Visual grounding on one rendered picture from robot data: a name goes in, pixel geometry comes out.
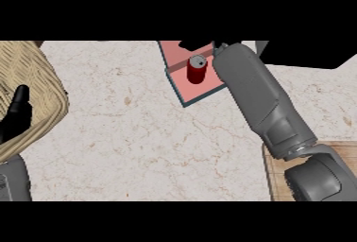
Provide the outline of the red can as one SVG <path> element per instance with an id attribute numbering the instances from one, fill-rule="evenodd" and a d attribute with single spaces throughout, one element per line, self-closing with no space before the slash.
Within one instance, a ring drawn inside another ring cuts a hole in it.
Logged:
<path id="1" fill-rule="evenodd" d="M 202 55 L 190 56 L 187 61 L 187 79 L 192 84 L 199 84 L 204 81 L 207 66 L 207 58 Z"/>

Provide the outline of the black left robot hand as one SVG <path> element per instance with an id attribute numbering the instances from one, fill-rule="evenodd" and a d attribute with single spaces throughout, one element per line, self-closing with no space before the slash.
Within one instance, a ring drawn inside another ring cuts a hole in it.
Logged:
<path id="1" fill-rule="evenodd" d="M 15 89 L 8 113 L 0 120 L 0 145 L 10 141 L 31 127 L 31 120 L 30 87 L 22 84 Z"/>

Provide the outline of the black appliance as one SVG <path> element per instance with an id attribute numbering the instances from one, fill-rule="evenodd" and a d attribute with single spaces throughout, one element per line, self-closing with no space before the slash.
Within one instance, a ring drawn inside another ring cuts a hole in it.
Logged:
<path id="1" fill-rule="evenodd" d="M 257 41 L 264 64 L 336 69 L 357 54 L 357 43 L 344 41 Z"/>

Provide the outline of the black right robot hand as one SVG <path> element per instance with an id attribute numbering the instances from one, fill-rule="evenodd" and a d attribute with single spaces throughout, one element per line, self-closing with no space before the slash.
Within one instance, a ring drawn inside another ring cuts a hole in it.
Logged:
<path id="1" fill-rule="evenodd" d="M 189 51 L 195 51 L 204 46 L 210 45 L 213 42 L 211 41 L 182 41 L 179 43 L 179 46 Z"/>

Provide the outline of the pink cutting board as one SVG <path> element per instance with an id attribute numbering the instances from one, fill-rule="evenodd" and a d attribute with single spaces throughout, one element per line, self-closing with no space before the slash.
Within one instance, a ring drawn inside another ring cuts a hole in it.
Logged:
<path id="1" fill-rule="evenodd" d="M 179 43 L 179 41 L 158 41 L 158 46 L 165 61 L 165 76 L 183 107 L 189 107 L 220 91 L 226 84 L 220 81 L 213 67 L 213 45 L 207 44 L 195 51 L 189 51 L 179 46 Z M 192 84 L 187 80 L 187 60 L 193 55 L 202 55 L 208 61 L 205 79 L 199 84 Z"/>

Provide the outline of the tan wicker basket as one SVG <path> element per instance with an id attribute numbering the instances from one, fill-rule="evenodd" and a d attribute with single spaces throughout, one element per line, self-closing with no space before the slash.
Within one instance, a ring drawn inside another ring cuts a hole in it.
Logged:
<path id="1" fill-rule="evenodd" d="M 16 87 L 30 87 L 31 127 L 0 145 L 0 164 L 46 135 L 68 113 L 68 97 L 55 68 L 33 41 L 0 41 L 0 120 Z"/>

